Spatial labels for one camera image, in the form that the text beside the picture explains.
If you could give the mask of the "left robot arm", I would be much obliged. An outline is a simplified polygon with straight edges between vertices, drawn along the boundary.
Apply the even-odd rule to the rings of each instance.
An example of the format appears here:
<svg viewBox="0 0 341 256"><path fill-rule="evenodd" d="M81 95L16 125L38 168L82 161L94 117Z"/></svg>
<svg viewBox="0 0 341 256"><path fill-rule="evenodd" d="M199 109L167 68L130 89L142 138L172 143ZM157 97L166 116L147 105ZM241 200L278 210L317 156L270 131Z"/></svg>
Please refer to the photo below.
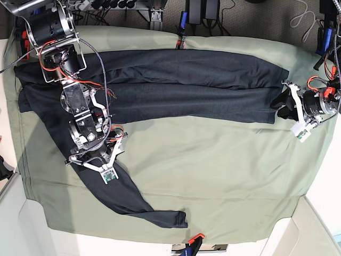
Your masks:
<svg viewBox="0 0 341 256"><path fill-rule="evenodd" d="M318 75L308 78L304 88L283 80L285 90L270 107L282 119L292 119L303 131L315 128L336 117L340 111L340 42L335 35L321 59L314 66L323 66L326 78Z"/></svg>

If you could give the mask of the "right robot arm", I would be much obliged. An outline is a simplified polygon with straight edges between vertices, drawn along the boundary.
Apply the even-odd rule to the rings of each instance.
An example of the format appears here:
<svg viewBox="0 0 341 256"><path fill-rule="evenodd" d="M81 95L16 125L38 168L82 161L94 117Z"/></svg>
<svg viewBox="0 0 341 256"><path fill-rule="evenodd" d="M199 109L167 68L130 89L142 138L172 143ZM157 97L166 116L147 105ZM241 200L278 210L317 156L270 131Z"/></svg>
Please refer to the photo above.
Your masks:
<svg viewBox="0 0 341 256"><path fill-rule="evenodd" d="M87 68L81 49L84 43L75 28L69 7L61 1L26 1L14 4L1 1L14 16L25 22L29 43L38 55L45 82L59 82L64 110L73 115L69 132L76 145L66 164L77 164L100 173L105 183L117 179L114 168L117 155L124 152L127 137L121 125L113 125L107 84L82 81L79 73Z"/></svg>

